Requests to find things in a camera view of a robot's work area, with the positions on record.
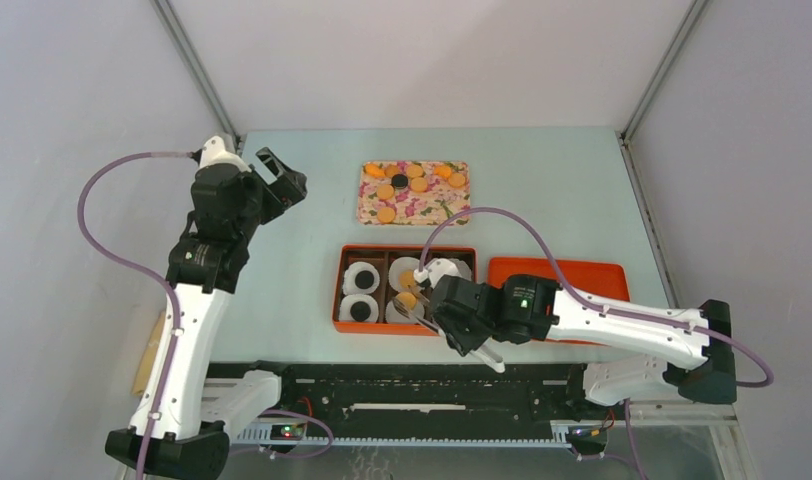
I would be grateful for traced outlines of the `metal tongs white handle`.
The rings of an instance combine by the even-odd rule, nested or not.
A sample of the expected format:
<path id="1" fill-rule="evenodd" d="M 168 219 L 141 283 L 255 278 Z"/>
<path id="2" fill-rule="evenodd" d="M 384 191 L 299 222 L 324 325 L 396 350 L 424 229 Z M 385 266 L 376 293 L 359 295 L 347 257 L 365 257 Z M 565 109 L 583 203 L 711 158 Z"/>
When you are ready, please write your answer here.
<path id="1" fill-rule="evenodd" d="M 413 289 L 411 292 L 401 292 L 394 296 L 392 299 L 395 311 L 403 316 L 406 316 L 410 321 L 413 321 L 434 334 L 444 339 L 448 346 L 456 350 L 461 356 L 470 356 L 478 359 L 480 362 L 488 366 L 496 373 L 503 374 L 506 371 L 506 365 L 503 358 L 487 346 L 486 343 L 480 345 L 476 349 L 472 349 L 466 353 L 461 353 L 453 342 L 453 337 L 446 333 L 434 320 L 430 319 L 426 313 L 426 307 L 429 306 L 429 301 L 418 290 Z"/>

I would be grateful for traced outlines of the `round yellow biscuit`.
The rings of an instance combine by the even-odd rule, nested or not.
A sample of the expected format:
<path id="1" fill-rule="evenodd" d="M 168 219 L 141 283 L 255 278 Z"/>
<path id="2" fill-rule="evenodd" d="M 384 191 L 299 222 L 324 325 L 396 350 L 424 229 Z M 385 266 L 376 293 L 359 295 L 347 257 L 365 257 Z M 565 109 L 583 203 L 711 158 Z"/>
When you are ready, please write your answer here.
<path id="1" fill-rule="evenodd" d="M 397 217 L 397 212 L 392 207 L 380 208 L 376 213 L 376 219 L 380 224 L 392 224 Z"/>
<path id="2" fill-rule="evenodd" d="M 425 171 L 421 164 L 410 164 L 406 167 L 405 174 L 408 178 L 421 178 L 425 175 Z"/>
<path id="3" fill-rule="evenodd" d="M 376 195 L 379 200 L 390 200 L 396 194 L 395 188 L 391 184 L 380 185 L 377 188 Z"/>
<path id="4" fill-rule="evenodd" d="M 406 309 L 414 310 L 419 304 L 416 296 L 410 292 L 400 292 L 395 297 Z"/>
<path id="5" fill-rule="evenodd" d="M 415 177 L 410 180 L 410 190 L 416 193 L 423 193 L 428 190 L 429 184 L 425 177 Z"/>
<path id="6" fill-rule="evenodd" d="M 417 286 L 412 270 L 404 270 L 398 276 L 398 283 L 405 291 L 411 291 Z"/>
<path id="7" fill-rule="evenodd" d="M 463 188 L 467 181 L 467 177 L 459 172 L 454 172 L 447 178 L 448 184 L 455 189 Z"/>

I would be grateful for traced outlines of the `black sandwich cookie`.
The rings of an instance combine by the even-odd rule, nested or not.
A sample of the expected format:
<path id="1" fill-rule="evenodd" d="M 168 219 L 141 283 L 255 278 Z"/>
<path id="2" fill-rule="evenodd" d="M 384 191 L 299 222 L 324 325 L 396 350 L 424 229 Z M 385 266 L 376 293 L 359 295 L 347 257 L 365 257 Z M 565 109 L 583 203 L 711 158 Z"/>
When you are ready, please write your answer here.
<path id="1" fill-rule="evenodd" d="M 352 304 L 348 313 L 349 318 L 356 322 L 365 322 L 373 315 L 371 305 L 364 301 L 359 301 Z"/>
<path id="2" fill-rule="evenodd" d="M 403 190 L 409 186 L 410 179 L 405 174 L 396 174 L 391 177 L 391 186 L 395 190 Z"/>
<path id="3" fill-rule="evenodd" d="M 361 270 L 354 277 L 354 285 L 361 291 L 373 291 L 376 285 L 376 276 L 373 271 Z"/>

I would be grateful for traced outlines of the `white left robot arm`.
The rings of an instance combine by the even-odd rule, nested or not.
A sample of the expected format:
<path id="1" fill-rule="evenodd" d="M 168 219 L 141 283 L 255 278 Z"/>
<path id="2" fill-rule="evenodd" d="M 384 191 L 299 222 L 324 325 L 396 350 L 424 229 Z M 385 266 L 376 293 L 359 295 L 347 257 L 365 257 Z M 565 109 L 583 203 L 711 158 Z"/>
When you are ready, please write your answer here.
<path id="1" fill-rule="evenodd" d="M 216 144 L 188 156 L 198 165 L 193 207 L 166 274 L 148 274 L 167 299 L 155 363 L 128 427 L 111 431 L 105 445 L 138 479 L 216 479 L 232 441 L 254 418 L 266 410 L 286 416 L 298 403 L 297 388 L 268 372 L 244 375 L 209 407 L 202 399 L 214 340 L 250 258 L 249 244 L 259 226 L 306 197 L 307 178 L 267 147 L 256 157 L 272 182 Z"/>

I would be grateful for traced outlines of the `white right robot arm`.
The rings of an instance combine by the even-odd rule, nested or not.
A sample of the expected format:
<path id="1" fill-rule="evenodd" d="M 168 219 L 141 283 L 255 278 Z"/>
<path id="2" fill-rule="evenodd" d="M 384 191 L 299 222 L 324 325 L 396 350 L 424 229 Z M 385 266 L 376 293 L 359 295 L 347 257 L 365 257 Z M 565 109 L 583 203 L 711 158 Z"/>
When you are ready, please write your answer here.
<path id="1" fill-rule="evenodd" d="M 432 321 L 460 355 L 488 340 L 583 341 L 633 352 L 580 369 L 563 392 L 565 408 L 578 418 L 667 388 L 696 403 L 737 400 L 730 307 L 723 301 L 683 311 L 649 308 L 519 274 L 499 287 L 444 275 L 433 282 L 429 304 Z"/>

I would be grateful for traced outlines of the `orange fish cookie left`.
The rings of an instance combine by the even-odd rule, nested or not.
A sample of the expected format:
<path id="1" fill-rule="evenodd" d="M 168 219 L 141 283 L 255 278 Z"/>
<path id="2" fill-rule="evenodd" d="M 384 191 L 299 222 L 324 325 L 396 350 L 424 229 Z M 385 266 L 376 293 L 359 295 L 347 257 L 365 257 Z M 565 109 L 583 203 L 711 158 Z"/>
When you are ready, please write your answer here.
<path id="1" fill-rule="evenodd" d="M 363 167 L 364 173 L 372 178 L 386 178 L 385 170 L 377 164 L 366 163 Z"/>

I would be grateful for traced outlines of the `orange fish cookie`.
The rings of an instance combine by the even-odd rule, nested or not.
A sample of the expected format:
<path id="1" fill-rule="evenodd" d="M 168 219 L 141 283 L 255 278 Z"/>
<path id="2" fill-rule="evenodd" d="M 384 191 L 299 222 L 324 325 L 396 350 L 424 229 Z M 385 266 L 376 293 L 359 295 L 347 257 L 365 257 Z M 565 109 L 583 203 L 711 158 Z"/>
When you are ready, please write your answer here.
<path id="1" fill-rule="evenodd" d="M 386 178 L 385 170 L 377 164 L 366 163 L 363 167 L 364 173 L 372 178 Z"/>
<path id="2" fill-rule="evenodd" d="M 434 175 L 445 180 L 449 179 L 453 173 L 454 173 L 453 169 L 447 164 L 440 164 L 436 166 L 433 170 Z"/>

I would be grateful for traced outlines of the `round yellow biscuit bottom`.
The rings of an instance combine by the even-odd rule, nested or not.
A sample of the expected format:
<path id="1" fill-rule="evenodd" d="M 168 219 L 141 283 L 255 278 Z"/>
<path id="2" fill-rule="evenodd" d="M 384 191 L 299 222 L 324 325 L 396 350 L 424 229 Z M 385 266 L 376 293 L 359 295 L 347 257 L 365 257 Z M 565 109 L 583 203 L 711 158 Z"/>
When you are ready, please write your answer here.
<path id="1" fill-rule="evenodd" d="M 380 224 L 392 224 L 397 217 L 397 212 L 392 207 L 380 208 L 376 213 L 376 219 Z"/>

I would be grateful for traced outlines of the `floral serving tray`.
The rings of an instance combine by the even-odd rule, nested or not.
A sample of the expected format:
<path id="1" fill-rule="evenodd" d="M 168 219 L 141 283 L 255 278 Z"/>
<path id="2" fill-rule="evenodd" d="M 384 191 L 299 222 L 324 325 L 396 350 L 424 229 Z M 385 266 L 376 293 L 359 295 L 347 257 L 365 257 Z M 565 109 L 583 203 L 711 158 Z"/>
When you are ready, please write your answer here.
<path id="1" fill-rule="evenodd" d="M 363 166 L 360 172 L 356 218 L 363 225 L 373 226 L 437 226 L 448 218 L 471 207 L 470 168 L 461 161 L 370 161 L 385 169 L 387 165 L 396 164 L 400 174 L 405 174 L 410 164 L 421 164 L 429 187 L 426 192 L 416 193 L 408 186 L 403 190 L 396 190 L 395 196 L 390 200 L 379 200 L 376 195 L 380 185 L 391 184 L 391 178 L 372 178 L 364 173 Z M 468 179 L 463 188 L 452 188 L 447 180 L 433 174 L 433 170 L 440 164 L 449 165 L 454 172 L 465 175 Z M 397 212 L 396 220 L 392 224 L 380 224 L 376 213 L 380 208 L 392 207 Z"/>

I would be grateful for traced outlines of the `brown round cookie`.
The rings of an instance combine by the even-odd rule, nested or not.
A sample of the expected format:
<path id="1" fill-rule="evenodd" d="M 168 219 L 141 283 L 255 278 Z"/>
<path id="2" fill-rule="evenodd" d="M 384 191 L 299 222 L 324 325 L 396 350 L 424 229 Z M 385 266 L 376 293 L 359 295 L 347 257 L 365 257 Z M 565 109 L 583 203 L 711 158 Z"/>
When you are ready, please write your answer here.
<path id="1" fill-rule="evenodd" d="M 390 164 L 385 167 L 384 173 L 388 178 L 393 178 L 394 176 L 399 175 L 401 170 L 396 164 Z"/>

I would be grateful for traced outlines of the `black sandwich cookie on tray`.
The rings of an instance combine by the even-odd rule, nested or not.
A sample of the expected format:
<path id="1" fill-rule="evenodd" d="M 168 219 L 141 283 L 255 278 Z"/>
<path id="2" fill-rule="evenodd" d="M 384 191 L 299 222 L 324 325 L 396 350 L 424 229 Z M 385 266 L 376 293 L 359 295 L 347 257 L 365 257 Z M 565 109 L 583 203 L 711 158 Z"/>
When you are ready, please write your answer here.
<path id="1" fill-rule="evenodd" d="M 410 179 L 405 174 L 396 174 L 391 177 L 391 186 L 395 190 L 403 190 L 409 186 Z"/>

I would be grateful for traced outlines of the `round yellow biscuit top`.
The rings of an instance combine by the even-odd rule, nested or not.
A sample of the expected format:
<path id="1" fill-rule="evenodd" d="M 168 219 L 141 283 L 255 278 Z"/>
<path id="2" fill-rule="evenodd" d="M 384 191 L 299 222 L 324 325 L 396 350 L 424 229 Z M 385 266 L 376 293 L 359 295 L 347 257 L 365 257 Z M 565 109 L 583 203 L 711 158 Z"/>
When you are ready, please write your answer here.
<path id="1" fill-rule="evenodd" d="M 408 178 L 421 178 L 425 175 L 425 171 L 421 164 L 410 164 L 406 167 L 405 174 Z"/>

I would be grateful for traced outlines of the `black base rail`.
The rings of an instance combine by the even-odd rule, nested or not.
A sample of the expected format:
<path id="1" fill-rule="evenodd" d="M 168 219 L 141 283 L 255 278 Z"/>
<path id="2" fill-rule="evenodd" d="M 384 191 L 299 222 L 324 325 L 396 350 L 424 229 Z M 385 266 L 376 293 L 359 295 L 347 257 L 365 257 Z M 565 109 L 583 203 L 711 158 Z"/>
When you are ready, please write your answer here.
<path id="1" fill-rule="evenodd" d="M 351 447 L 556 447 L 629 417 L 635 427 L 719 427 L 732 407 L 645 398 L 630 409 L 588 403 L 582 366 L 513 364 L 500 374 L 481 364 L 213 363 L 207 380 L 270 372 L 281 395 L 235 434 L 240 446 L 309 453 Z"/>

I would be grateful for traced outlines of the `aluminium frame post left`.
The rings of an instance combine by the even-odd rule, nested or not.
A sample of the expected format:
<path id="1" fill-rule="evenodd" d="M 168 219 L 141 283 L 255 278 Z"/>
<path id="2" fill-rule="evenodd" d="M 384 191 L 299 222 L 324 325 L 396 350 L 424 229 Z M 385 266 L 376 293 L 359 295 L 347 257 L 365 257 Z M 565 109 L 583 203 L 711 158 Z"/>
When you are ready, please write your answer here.
<path id="1" fill-rule="evenodd" d="M 219 92 L 209 72 L 180 18 L 177 9 L 169 0 L 150 0 L 159 21 L 165 28 L 172 45 L 177 51 L 193 84 L 204 100 L 211 116 L 218 123 L 221 132 L 231 136 L 236 147 L 242 143 L 242 135 L 231 120 Z"/>

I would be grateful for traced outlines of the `aluminium frame post right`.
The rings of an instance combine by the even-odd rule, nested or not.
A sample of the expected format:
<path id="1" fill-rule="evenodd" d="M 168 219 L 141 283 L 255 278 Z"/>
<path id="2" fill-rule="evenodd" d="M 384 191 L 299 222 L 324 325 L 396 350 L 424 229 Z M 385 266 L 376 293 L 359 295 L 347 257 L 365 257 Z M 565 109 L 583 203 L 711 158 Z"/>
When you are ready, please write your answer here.
<path id="1" fill-rule="evenodd" d="M 644 124 L 654 102 L 687 47 L 694 32 L 712 4 L 711 0 L 692 0 L 683 15 L 651 78 L 644 88 L 624 128 L 619 134 L 621 141 L 629 145 Z"/>

